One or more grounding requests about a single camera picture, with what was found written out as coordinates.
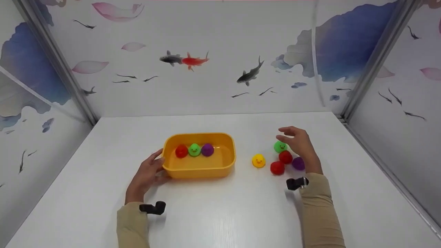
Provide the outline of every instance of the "beige sleeve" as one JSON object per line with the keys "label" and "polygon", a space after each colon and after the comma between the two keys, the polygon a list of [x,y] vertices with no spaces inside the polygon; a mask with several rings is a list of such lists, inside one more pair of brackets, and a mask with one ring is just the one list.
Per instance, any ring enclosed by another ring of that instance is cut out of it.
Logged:
{"label": "beige sleeve", "polygon": [[147,213],[139,211],[141,202],[132,202],[116,213],[116,234],[119,248],[150,248],[147,234]]}
{"label": "beige sleeve", "polygon": [[335,213],[328,179],[307,173],[309,184],[300,190],[303,202],[305,248],[344,248],[343,234]]}

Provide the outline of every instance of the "black clip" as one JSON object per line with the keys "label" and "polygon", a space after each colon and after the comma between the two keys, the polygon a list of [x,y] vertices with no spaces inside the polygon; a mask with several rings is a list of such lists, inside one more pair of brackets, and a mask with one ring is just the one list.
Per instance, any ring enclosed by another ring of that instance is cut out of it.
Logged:
{"label": "black clip", "polygon": [[286,186],[288,187],[289,190],[296,190],[298,188],[304,188],[305,186],[307,186],[309,184],[309,180],[306,177],[301,177],[301,178],[290,178],[288,180],[286,180]]}
{"label": "black clip", "polygon": [[157,201],[155,206],[152,204],[141,204],[139,205],[139,211],[146,212],[148,214],[161,215],[165,211],[165,202]]}

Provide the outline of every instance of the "white table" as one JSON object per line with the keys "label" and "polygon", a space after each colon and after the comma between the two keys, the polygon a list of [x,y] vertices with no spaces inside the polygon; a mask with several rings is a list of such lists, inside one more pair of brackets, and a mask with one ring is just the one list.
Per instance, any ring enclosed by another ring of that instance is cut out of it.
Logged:
{"label": "white table", "polygon": [[[102,118],[7,248],[116,248],[116,211],[140,162],[176,133],[226,132],[235,170],[217,180],[176,180],[146,202],[153,248],[302,247],[298,192],[273,176],[277,128],[306,129],[322,161],[347,247],[441,247],[441,241],[329,112]],[[251,158],[266,157],[256,169]]]}

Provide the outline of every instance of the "yellow plastic tub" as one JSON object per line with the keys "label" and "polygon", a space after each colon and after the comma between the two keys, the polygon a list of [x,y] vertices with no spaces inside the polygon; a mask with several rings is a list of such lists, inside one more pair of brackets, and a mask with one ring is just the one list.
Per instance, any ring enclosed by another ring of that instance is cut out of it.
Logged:
{"label": "yellow plastic tub", "polygon": [[[178,145],[184,144],[188,148],[193,143],[201,147],[210,143],[214,147],[213,155],[176,157],[175,150]],[[165,158],[162,167],[172,178],[225,177],[233,169],[236,150],[233,138],[226,133],[188,133],[168,138],[162,156]]]}

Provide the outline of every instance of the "finger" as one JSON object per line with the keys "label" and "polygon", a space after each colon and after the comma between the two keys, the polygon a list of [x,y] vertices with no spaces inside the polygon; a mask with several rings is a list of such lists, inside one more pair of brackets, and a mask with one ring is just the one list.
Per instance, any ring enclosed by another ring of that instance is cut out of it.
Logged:
{"label": "finger", "polygon": [[153,162],[155,161],[155,159],[161,155],[162,153],[162,148],[157,150],[156,152],[152,153],[152,155],[150,155],[146,160],[144,160],[144,162],[147,162],[149,165],[152,165]]}
{"label": "finger", "polygon": [[154,169],[156,172],[159,171],[160,168],[162,168],[162,165],[164,164],[165,158],[159,158],[153,161],[152,163],[152,169]]}
{"label": "finger", "polygon": [[166,182],[170,181],[171,177],[156,177],[155,178],[155,184],[165,184]]}
{"label": "finger", "polygon": [[290,143],[290,141],[293,139],[293,138],[289,138],[289,137],[286,137],[286,136],[283,136],[283,135],[277,135],[276,136],[276,139],[278,139],[278,140],[280,140],[281,142],[283,142],[283,143]]}
{"label": "finger", "polygon": [[164,170],[164,167],[159,167],[158,169],[156,169],[156,173],[158,173],[158,172],[161,172],[161,171],[163,171]]}
{"label": "finger", "polygon": [[294,126],[279,128],[280,132],[283,132],[286,135],[295,136],[297,133],[301,131],[300,128],[296,128]]}

